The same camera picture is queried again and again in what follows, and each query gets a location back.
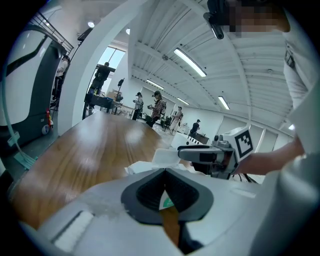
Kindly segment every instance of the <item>white ceiling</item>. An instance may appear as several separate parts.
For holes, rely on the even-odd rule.
[[[129,63],[131,75],[158,83],[191,107],[226,112],[288,132],[283,122],[292,100],[283,74],[285,42],[281,33],[255,38],[226,35],[218,40],[202,17],[205,11],[207,0],[154,0],[131,28],[137,36],[136,42],[129,43],[135,44]],[[207,76],[200,77],[177,57],[173,52],[177,47]],[[218,96],[226,99],[229,111],[221,108]]]

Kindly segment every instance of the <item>standing person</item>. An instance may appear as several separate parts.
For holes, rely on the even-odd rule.
[[[52,100],[60,98],[62,84],[64,81],[64,74],[69,66],[69,63],[70,63],[69,57],[67,55],[63,55],[55,74],[54,88],[52,90],[52,95],[53,95]],[[53,107],[56,104],[57,102],[53,102],[50,104],[50,107]]]
[[[182,118],[182,107],[178,107],[178,113],[176,115],[173,116],[173,121],[172,121],[172,124],[170,125],[170,132],[169,134],[173,134],[175,128],[177,127],[177,124],[179,122],[179,120]]]
[[[107,80],[110,71],[111,69],[109,67],[109,62],[104,63],[104,65],[98,68],[98,70],[94,74],[95,78],[93,79],[90,86],[90,93],[94,93],[94,91],[96,91],[97,94],[99,93],[100,89],[104,85],[104,82]]]
[[[58,70],[56,71],[56,77],[62,77],[64,75],[64,72],[66,71],[67,67],[69,65],[69,57],[67,55],[64,55],[62,57],[62,60],[59,63]]]
[[[134,107],[134,114],[133,114],[132,120],[137,119],[137,117],[140,115],[140,112],[142,110],[142,106],[144,104],[144,101],[142,100],[141,92],[138,92],[136,94],[136,96],[138,96],[138,99],[133,100],[133,102],[135,103],[135,107]]]
[[[152,109],[151,121],[146,122],[151,128],[154,126],[155,122],[159,120],[160,115],[165,108],[165,102],[162,99],[160,91],[155,91],[154,97],[157,100],[154,107],[152,107],[152,105],[148,107],[149,109]]]
[[[313,87],[319,86],[320,58],[316,48],[295,18],[276,1],[208,0],[207,5],[210,15],[217,17],[216,21],[210,19],[210,22],[216,22],[214,26],[236,28],[240,34],[271,30],[282,32],[286,46],[283,73],[294,109]],[[275,151],[250,154],[240,162],[237,172],[266,175],[281,170],[304,153],[303,145],[295,135],[292,142]]]
[[[200,120],[198,119],[192,126],[192,129],[190,130],[190,134],[189,136],[191,136],[192,138],[195,138],[197,131],[200,129]]]

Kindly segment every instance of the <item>green label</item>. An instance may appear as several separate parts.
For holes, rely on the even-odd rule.
[[[171,201],[171,199],[168,197],[166,200],[164,200],[163,202],[163,207],[171,207],[171,206],[174,206],[174,203]]]

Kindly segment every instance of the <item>fluorescent light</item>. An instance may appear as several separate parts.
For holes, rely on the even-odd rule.
[[[95,27],[95,24],[94,24],[93,21],[89,21],[89,22],[88,22],[88,26],[89,26],[90,28],[94,28],[94,27]]]
[[[186,55],[182,50],[179,48],[173,51],[176,55],[178,55],[181,59],[183,59],[186,63],[190,65],[201,77],[206,77],[207,74],[195,63],[188,55]]]
[[[227,105],[224,97],[219,96],[218,98],[219,98],[219,100],[221,101],[221,103],[222,103],[222,105],[224,106],[224,108],[227,109],[227,110],[230,110],[230,108],[228,107],[228,105]]]
[[[46,19],[43,20],[43,23],[46,24],[48,27],[50,26],[49,22]]]
[[[180,98],[176,98],[177,100],[179,100],[179,101],[181,101],[181,102],[183,102],[184,104],[186,104],[186,105],[190,105],[188,102],[185,102],[183,99],[180,99]]]
[[[149,79],[147,79],[146,81],[147,81],[148,83],[150,83],[150,84],[154,85],[155,87],[158,87],[158,88],[159,88],[159,89],[161,89],[161,90],[163,90],[163,89],[164,89],[163,87],[161,87],[160,85],[158,85],[158,84],[156,84],[156,83],[154,83],[154,82],[150,81]]]

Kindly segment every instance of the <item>black rubber opening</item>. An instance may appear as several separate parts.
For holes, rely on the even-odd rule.
[[[213,204],[211,191],[176,171],[159,169],[125,188],[121,195],[127,213],[140,223],[162,225],[160,200],[167,192],[179,212],[179,222],[198,221]]]

